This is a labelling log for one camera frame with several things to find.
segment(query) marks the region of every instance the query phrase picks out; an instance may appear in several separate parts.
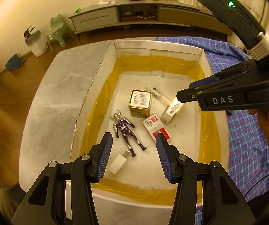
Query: yellow tape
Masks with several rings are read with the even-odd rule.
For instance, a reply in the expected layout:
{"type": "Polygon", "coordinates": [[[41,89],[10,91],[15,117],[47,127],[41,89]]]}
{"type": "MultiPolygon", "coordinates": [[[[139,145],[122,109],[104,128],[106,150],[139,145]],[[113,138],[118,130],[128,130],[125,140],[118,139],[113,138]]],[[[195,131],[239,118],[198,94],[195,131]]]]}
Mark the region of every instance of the yellow tape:
{"type": "MultiPolygon", "coordinates": [[[[91,109],[80,155],[87,154],[90,148],[96,144],[100,128],[113,97],[119,77],[124,71],[163,71],[166,73],[188,75],[195,81],[205,77],[199,63],[195,61],[187,61],[165,56],[118,57],[112,72],[105,80],[95,104],[91,109]]],[[[220,139],[214,114],[213,112],[200,111],[200,115],[200,151],[198,161],[206,164],[209,164],[212,160],[220,161],[220,139]]],[[[137,186],[122,184],[108,178],[103,178],[100,183],[94,184],[94,187],[120,194],[135,201],[167,206],[172,206],[174,204],[176,194],[176,190],[142,189],[137,186]]],[[[198,182],[197,200],[202,200],[202,185],[200,185],[200,182],[198,182]]]]}

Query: purple action figure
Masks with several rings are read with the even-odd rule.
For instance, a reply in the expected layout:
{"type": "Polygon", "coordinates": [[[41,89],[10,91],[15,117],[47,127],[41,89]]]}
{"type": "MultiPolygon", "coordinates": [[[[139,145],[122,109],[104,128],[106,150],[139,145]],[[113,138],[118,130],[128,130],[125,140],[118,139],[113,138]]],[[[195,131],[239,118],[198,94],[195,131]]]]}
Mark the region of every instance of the purple action figure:
{"type": "Polygon", "coordinates": [[[116,122],[114,123],[114,128],[115,128],[115,133],[116,133],[116,137],[119,138],[119,134],[118,134],[118,128],[121,130],[123,139],[125,140],[126,144],[128,145],[128,148],[132,154],[131,157],[135,157],[136,154],[133,150],[133,148],[131,147],[129,141],[128,141],[128,137],[127,134],[129,134],[131,137],[133,137],[137,144],[142,148],[142,150],[146,150],[147,148],[144,147],[142,145],[142,143],[138,140],[138,138],[135,136],[135,134],[128,128],[128,126],[126,124],[129,124],[130,126],[132,126],[133,128],[135,128],[135,125],[133,123],[131,123],[128,119],[126,118],[120,118],[121,112],[118,111],[118,113],[114,113],[114,116],[110,116],[112,119],[116,119],[116,122]]]}

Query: blue plaid fabric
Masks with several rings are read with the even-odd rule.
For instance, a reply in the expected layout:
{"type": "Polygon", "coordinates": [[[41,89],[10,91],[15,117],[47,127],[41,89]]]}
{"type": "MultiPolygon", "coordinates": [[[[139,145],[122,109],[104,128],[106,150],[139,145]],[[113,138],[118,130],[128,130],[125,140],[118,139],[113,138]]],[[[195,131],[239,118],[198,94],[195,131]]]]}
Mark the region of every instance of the blue plaid fabric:
{"type": "MultiPolygon", "coordinates": [[[[158,37],[156,41],[173,42],[204,49],[214,73],[248,60],[236,46],[227,42],[200,37],[158,37]]],[[[269,174],[269,148],[262,130],[257,125],[256,116],[247,110],[233,111],[228,116],[229,163],[228,173],[241,193],[248,190],[261,178],[269,174]]],[[[264,194],[269,189],[269,177],[260,182],[246,197],[249,201],[264,194]]],[[[202,208],[196,211],[195,224],[201,224],[202,208]]]]}

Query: cabinet door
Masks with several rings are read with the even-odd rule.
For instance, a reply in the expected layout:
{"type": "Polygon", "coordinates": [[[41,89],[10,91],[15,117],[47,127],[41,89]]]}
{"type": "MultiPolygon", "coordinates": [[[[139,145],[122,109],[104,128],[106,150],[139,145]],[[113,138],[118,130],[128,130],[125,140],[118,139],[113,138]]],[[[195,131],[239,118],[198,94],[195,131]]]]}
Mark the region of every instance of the cabinet door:
{"type": "Polygon", "coordinates": [[[212,16],[203,15],[201,27],[210,29],[213,31],[218,31],[227,35],[232,34],[231,29],[229,29],[226,25],[224,25],[218,19],[212,16]]]}
{"type": "Polygon", "coordinates": [[[159,6],[159,21],[201,27],[202,14],[191,10],[159,6]]]}
{"type": "Polygon", "coordinates": [[[89,28],[107,26],[118,23],[116,7],[100,9],[80,14],[72,18],[76,32],[89,30],[89,28]]]}

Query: tin can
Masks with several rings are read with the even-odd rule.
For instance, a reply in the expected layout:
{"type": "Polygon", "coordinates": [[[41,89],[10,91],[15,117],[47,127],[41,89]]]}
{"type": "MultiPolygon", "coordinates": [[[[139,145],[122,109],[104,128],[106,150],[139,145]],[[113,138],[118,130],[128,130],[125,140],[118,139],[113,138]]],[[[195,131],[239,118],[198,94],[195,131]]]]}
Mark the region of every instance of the tin can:
{"type": "Polygon", "coordinates": [[[150,91],[133,90],[128,102],[131,116],[143,119],[149,117],[151,100],[152,93],[150,91]]]}

